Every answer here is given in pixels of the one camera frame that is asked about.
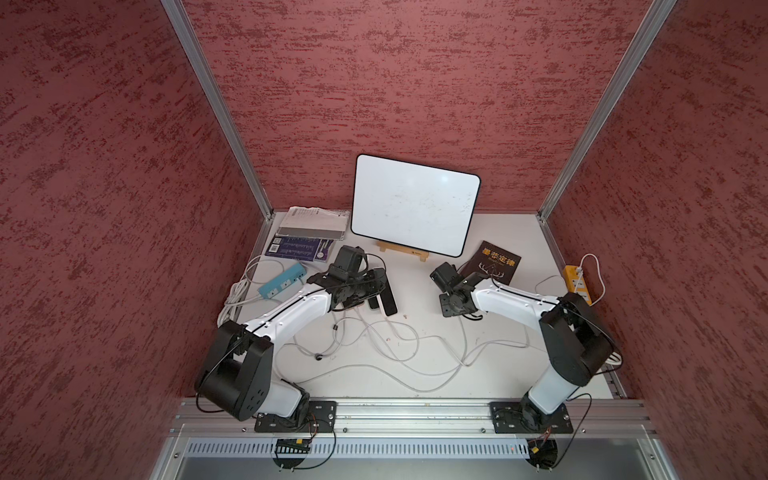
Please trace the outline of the phone with white case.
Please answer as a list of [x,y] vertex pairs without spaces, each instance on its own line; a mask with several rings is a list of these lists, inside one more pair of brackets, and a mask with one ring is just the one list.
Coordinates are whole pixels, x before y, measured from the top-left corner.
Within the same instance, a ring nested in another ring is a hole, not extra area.
[[379,298],[381,308],[386,316],[393,316],[398,313],[397,304],[387,279],[384,280],[384,286],[380,292]]

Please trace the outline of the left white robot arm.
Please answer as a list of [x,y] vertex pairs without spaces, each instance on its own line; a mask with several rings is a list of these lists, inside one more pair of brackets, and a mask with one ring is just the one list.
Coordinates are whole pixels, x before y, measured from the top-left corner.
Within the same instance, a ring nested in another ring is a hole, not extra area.
[[304,409],[305,391],[273,378],[273,360],[280,348],[310,323],[336,308],[351,308],[380,295],[387,288],[382,267],[342,280],[319,273],[291,298],[243,324],[227,321],[195,381],[198,398],[212,402],[215,412],[245,421],[259,414],[295,417]]

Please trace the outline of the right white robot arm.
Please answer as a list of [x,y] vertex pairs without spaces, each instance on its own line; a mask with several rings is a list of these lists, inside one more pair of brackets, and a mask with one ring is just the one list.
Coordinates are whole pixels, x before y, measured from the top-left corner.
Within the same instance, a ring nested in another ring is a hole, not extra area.
[[487,275],[464,277],[451,264],[433,270],[444,317],[500,315],[541,333],[549,366],[522,397],[518,411],[529,429],[543,429],[566,400],[607,363],[618,347],[590,305],[576,293],[542,296],[503,287]]

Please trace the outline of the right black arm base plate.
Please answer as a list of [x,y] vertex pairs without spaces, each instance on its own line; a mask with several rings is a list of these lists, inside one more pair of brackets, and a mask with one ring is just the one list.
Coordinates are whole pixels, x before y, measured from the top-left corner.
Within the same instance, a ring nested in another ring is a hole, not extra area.
[[496,434],[571,434],[574,427],[564,404],[553,413],[541,413],[530,402],[497,401],[489,403],[490,418]]

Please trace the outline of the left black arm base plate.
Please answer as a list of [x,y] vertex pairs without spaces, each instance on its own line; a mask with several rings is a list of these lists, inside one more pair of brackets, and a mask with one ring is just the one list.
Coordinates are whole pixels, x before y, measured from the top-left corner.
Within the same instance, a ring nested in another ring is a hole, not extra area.
[[255,433],[332,433],[338,403],[328,400],[309,400],[300,405],[290,417],[259,413],[255,420]]

